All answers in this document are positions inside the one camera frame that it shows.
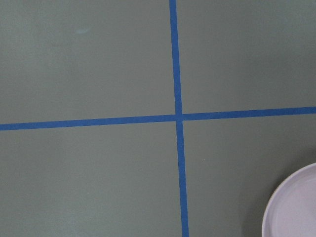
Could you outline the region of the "pink plate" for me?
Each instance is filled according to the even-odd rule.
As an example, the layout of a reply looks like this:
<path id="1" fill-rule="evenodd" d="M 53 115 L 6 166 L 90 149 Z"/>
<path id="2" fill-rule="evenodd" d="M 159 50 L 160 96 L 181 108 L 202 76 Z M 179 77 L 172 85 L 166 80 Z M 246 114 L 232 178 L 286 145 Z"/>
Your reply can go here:
<path id="1" fill-rule="evenodd" d="M 261 236 L 314 237 L 316 235 L 316 164 L 288 176 L 266 206 Z"/>

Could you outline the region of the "blue tape line lengthwise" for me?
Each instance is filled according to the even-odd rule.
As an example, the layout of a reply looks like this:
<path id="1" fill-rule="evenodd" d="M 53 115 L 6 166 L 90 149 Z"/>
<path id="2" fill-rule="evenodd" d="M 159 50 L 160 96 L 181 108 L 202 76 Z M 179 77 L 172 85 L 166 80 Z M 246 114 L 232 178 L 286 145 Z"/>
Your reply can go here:
<path id="1" fill-rule="evenodd" d="M 189 236 L 177 5 L 169 2 L 182 236 Z"/>

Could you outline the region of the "blue tape line crosswise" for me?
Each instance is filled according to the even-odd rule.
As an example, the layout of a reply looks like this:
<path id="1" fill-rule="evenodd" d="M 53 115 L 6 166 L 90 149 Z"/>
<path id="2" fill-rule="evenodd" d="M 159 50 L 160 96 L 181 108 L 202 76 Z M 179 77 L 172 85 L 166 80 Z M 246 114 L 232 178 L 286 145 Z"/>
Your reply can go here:
<path id="1" fill-rule="evenodd" d="M 316 113 L 315 107 L 297 107 L 297 108 L 260 109 L 260 110 L 246 110 L 246 111 L 190 113 L 190 114 L 182 114 L 182 115 L 155 115 L 155 116 L 121 117 L 121 118 L 96 118 L 96 119 L 61 120 L 61 121 L 6 123 L 6 124 L 1 124 L 0 129 L 1 131 L 9 131 L 9 130 L 101 126 L 101 125 L 134 124 L 134 123 L 178 122 L 178 121 L 212 120 L 212 119 L 237 119 L 237 118 L 254 118 L 254 117 L 291 116 L 291 115 L 308 115 L 308 114 L 315 114 L 315 113 Z"/>

